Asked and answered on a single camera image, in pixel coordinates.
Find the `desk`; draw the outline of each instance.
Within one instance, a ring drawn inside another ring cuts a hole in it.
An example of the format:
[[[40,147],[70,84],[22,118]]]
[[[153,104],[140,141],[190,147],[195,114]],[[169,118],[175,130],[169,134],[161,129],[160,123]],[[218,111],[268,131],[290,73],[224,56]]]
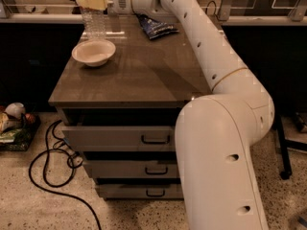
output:
[[[182,198],[174,129],[191,99],[210,94],[190,43],[149,41],[134,16],[107,28],[116,53],[99,68],[70,58],[49,99],[103,198]]]

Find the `terrazzo floor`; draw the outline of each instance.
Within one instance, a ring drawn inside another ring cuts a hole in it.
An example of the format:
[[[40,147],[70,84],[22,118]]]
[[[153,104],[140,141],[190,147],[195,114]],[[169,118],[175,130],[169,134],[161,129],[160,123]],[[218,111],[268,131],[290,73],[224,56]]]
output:
[[[33,159],[45,150],[44,136],[47,127],[58,120],[57,113],[39,113],[41,125],[28,151],[0,152],[0,229],[97,229],[96,221],[83,203],[66,196],[43,192],[31,183],[28,170]],[[295,134],[292,122],[285,121],[286,133],[306,141],[306,134]],[[275,131],[251,148],[254,168],[271,230],[305,230],[299,219],[307,219],[307,154],[290,150],[293,175],[282,180],[281,155],[275,142]],[[50,137],[52,145],[55,140]],[[36,183],[43,185],[43,157],[33,168]],[[61,183],[70,175],[66,158],[54,153],[51,156],[48,178]],[[58,192],[84,199],[96,212],[102,229],[174,229],[187,230],[182,200],[107,200],[99,198],[94,182],[83,167],[75,178]]]

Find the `black metal stand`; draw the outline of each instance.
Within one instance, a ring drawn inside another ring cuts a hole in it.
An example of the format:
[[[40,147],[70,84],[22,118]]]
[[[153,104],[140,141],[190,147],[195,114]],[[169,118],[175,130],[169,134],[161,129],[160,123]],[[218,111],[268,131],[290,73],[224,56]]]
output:
[[[301,143],[293,140],[288,140],[285,138],[285,132],[281,121],[281,116],[279,114],[275,115],[275,127],[278,133],[278,139],[281,149],[281,156],[284,165],[284,171],[280,173],[280,176],[283,180],[287,180],[292,175],[292,168],[290,157],[288,153],[288,148],[296,150],[305,150],[307,151],[307,144]]]

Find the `drawer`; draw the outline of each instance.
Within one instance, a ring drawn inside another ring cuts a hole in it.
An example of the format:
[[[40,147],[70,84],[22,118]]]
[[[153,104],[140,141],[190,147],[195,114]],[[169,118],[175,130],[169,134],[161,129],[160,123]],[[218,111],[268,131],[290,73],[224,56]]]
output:
[[[104,199],[183,199],[179,180],[131,180],[127,184],[96,185],[96,192]]]
[[[64,126],[75,151],[175,150],[173,126]]]
[[[176,161],[85,161],[91,178],[178,178]]]

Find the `transparent container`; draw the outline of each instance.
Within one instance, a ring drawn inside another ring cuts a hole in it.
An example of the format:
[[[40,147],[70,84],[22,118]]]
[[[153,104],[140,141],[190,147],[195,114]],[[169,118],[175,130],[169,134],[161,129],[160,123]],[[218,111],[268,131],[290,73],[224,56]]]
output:
[[[106,37],[106,20],[105,10],[96,10],[79,3],[80,11],[83,17],[85,32],[88,39],[105,39]]]

